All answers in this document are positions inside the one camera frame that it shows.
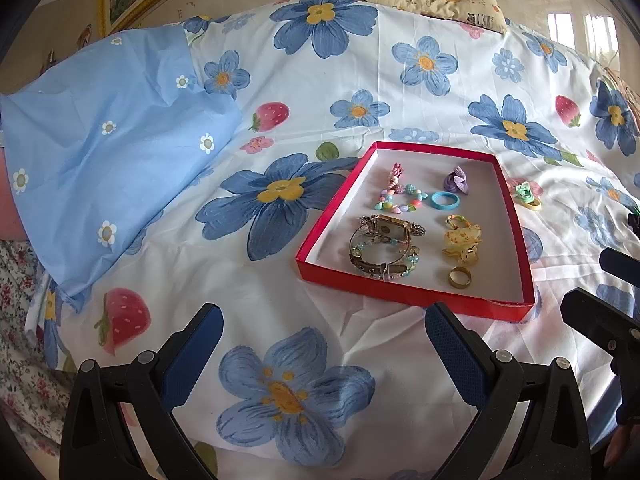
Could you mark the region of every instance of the white floral bedsheet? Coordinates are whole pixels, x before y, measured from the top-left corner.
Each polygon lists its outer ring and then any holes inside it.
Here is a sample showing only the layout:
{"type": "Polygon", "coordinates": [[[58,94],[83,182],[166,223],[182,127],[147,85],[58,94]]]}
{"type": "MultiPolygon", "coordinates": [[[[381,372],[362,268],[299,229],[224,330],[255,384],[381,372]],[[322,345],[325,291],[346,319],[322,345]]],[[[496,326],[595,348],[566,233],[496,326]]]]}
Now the white floral bedsheet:
{"type": "MultiPolygon", "coordinates": [[[[638,130],[599,65],[514,23],[500,35],[356,0],[183,26],[200,83],[239,104],[240,132],[80,314],[48,311],[76,363],[130,362],[212,302],[225,331],[175,415],[215,446],[220,478],[428,478],[474,410],[424,333],[423,310],[303,282],[294,264],[357,157],[374,140],[412,140],[495,153],[510,186],[530,181],[543,208],[517,210],[536,304],[519,324],[462,321],[521,361],[567,357],[591,413],[609,359],[562,323],[562,296],[581,286],[640,314],[638,291],[598,266],[607,246],[640,256],[626,225],[640,192],[638,130]]],[[[59,367],[65,359],[56,355],[59,367]]]]}

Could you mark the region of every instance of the blue pillowcase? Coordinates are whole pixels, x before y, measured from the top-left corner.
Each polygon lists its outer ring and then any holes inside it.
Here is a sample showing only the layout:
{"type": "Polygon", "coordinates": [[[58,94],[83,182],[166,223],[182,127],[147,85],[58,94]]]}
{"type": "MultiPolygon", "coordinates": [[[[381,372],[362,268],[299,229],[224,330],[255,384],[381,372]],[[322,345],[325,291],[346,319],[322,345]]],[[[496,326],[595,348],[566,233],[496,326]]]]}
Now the blue pillowcase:
{"type": "Polygon", "coordinates": [[[0,95],[0,113],[20,218],[70,298],[89,292],[241,120],[230,96],[199,84],[184,31],[172,26],[85,47],[0,95]]]}

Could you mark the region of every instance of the green hair clip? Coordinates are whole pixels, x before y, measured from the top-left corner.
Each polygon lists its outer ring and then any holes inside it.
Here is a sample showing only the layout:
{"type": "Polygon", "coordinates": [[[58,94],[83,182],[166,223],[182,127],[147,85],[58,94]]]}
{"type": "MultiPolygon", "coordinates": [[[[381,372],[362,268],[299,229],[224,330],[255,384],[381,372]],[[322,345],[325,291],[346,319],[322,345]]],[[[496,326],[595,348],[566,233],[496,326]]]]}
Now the green hair clip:
{"type": "Polygon", "coordinates": [[[519,186],[516,186],[516,194],[525,204],[529,204],[535,200],[528,182],[523,182],[519,186]]]}

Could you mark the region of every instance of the watch face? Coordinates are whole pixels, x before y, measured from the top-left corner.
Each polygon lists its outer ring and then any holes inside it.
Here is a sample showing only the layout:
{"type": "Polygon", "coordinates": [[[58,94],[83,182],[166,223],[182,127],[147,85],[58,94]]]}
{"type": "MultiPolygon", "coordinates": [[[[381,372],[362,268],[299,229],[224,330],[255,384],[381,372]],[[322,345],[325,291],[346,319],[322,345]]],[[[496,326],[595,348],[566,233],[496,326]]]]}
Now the watch face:
{"type": "Polygon", "coordinates": [[[378,217],[378,234],[392,238],[394,240],[406,239],[405,222],[398,221],[395,218],[378,217]]]}

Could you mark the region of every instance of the blue ring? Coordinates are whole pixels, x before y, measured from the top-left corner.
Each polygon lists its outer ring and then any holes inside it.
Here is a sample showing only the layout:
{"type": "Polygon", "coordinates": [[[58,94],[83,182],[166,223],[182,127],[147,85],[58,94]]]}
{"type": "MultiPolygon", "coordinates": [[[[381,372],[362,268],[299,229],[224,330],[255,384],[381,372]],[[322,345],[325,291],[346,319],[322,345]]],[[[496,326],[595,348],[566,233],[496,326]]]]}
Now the blue ring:
{"type": "Polygon", "coordinates": [[[455,193],[450,193],[449,191],[437,191],[431,195],[431,207],[436,209],[441,209],[442,211],[448,211],[450,209],[455,209],[460,205],[460,197],[455,193]],[[439,204],[436,202],[436,199],[445,196],[447,198],[453,199],[453,204],[439,204]]]}

